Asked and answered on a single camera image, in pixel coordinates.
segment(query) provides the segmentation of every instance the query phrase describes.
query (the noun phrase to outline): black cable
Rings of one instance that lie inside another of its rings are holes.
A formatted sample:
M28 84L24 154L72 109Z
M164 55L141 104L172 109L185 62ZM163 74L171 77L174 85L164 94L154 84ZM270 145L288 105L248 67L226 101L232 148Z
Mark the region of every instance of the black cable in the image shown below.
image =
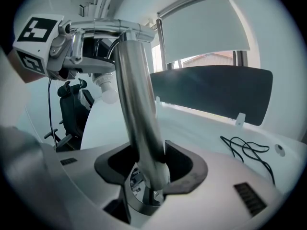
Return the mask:
M56 138L55 138L53 127L52 127L52 121L51 121L51 105L50 105L50 85L51 85L51 81L52 81L52 79L49 79L49 82L48 82L49 122L50 122L50 128L51 128L51 132L52 132L52 137L53 137L54 144L55 144L55 147L56 147L55 150L57 151L58 145L57 145L57 142L56 142Z
M235 144L235 145L241 147L241 148L242 148L242 152L243 152L247 157L249 157L250 159L253 159L253 160L256 160L256 161L259 161L260 163L262 163L263 166L264 166L264 167L268 170L268 172L270 173L270 176L271 176L271 178L272 178L272 182L273 182L273 184L275 185L275 178L274 178L274 174L273 174L272 168L270 167L270 165L269 165L266 161L263 161L263 160L258 156L258 154L257 154L257 152L258 152L258 153L265 153L265 152L267 152L267 151L270 149L269 146L259 145L259 144L255 143L255 142L252 142L252 141L245 142L245 141L244 141L243 139L241 139L240 137L232 137L230 140L228 140L227 138L225 138L225 137L223 137L223 136L220 136L220 138L221 138L222 141L230 148L230 150L231 150L233 156L235 157L235 154L237 154L237 155L240 157L240 159L242 160L243 163L244 163L244 160L243 160L242 156L232 147L232 144ZM244 144L243 144L243 145L237 144L237 143L233 142L233 139L239 139L239 140L241 140L242 142L244 142ZM258 147L267 148L267 149L266 149L266 150L262 150L262 151L261 151L261 150L256 150L256 149L252 148L252 147L250 146L250 144L254 144L254 145L258 146ZM254 158L254 157L248 155L248 154L245 152L245 149L248 149L248 150L252 151L253 154L254 154L256 157Z

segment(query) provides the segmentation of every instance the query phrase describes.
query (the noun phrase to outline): table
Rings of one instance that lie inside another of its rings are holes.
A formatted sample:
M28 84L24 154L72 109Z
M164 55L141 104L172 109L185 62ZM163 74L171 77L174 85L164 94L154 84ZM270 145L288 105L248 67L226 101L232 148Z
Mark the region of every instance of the table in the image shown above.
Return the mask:
M270 150L260 154L260 157L271 166L276 187L283 194L293 189L305 167L307 145L296 140L249 124L244 124L243 128L237 127L234 121L226 118L213 120L208 114L184 107L157 102L156 109L162 139L171 140L184 148L199 147L232 156L220 136L228 139L238 136L245 141L270 146ZM101 99L95 100L85 126L81 149L110 144L122 145L128 140L120 102L108 105ZM284 157L275 151L275 144L283 147ZM235 149L244 158L247 166L271 181L269 172L260 162L247 158L242 149Z

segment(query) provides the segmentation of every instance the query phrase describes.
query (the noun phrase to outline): black vent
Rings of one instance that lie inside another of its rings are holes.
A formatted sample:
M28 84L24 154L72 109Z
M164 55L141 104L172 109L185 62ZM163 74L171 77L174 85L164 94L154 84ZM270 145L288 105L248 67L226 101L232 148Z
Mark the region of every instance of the black vent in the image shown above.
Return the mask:
M260 213L267 205L255 193L255 191L247 183L234 185L240 198L243 200L245 206L248 208L250 214L254 217Z
M73 163L73 162L76 162L77 160L76 159L74 159L74 158L69 158L69 159L63 159L63 160L61 160L60 162L61 162L61 164L63 165L63 166L65 166L65 165L67 165L67 164L70 164L70 163Z

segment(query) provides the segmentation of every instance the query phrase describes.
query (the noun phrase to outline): black wire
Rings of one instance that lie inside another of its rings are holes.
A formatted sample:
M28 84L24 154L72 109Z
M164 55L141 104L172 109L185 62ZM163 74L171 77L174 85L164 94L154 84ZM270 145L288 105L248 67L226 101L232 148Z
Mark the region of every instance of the black wire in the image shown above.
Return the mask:
M257 152L259 152L259 153L267 152L267 151L270 149L269 146L259 145L259 144L255 143L255 142L252 142L252 141L245 142L245 141L244 141L243 139L241 139L240 137L232 137L230 140L228 140L227 138L225 138L225 137L223 137L223 136L220 136L220 138L221 138L222 141L230 148L230 150L231 150L233 156L236 157L235 154L237 154L237 155L240 157L240 159L242 160L243 163L244 163L244 160L243 160L242 156L232 147L232 144L235 144L235 145L241 147L241 148L242 148L242 152L243 152L247 157L249 157L250 159L253 159L253 160L256 160L256 161L259 161L260 163L262 163L263 166L264 166L264 167L268 170L268 172L270 173L271 178L272 178L272 182L273 182L273 184L275 185L275 178L274 178L274 174L273 174L272 168L270 167L270 165L269 165L266 161L263 161L263 160L258 156L258 154L257 154ZM237 143L233 142L233 139L239 139L239 140L241 140L242 142L244 142L244 144L243 144L243 145L237 144ZM254 145L258 146L258 147L267 148L267 149L266 149L266 150L256 150L256 149L252 148L252 147L250 146L250 144L254 144ZM255 158L252 157L252 156L250 156L250 155L248 155L248 154L245 152L245 149L248 149L248 150L252 151L253 154L255 155Z
M52 137L53 137L54 144L55 144L55 147L56 147L56 150L57 150L58 145L57 145L57 142L56 142L56 138L55 138L53 127L52 127L52 121L51 121L51 105L50 105L50 85L51 85L51 81L52 81L52 79L49 79L49 82L48 82L49 122L50 122L50 128L51 128L51 132L52 132Z

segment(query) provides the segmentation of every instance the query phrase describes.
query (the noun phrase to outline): office chair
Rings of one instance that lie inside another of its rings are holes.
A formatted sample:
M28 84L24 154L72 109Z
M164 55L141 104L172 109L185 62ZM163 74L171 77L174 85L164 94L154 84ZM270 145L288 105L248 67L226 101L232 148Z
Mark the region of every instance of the office chair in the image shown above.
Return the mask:
M57 151L66 150L79 150L81 147L81 140L85 128L85 124L90 113L78 98L79 90L84 89L87 86L86 81L79 79L80 84L70 86L70 81L67 81L63 86L58 89L58 96L60 98L60 107L63 120L59 124L63 124L66 130L66 137L60 139L55 135L55 139L58 142ZM88 90L82 90L82 93L87 101L88 106L91 108L94 104ZM52 136L52 132L49 132L44 138Z

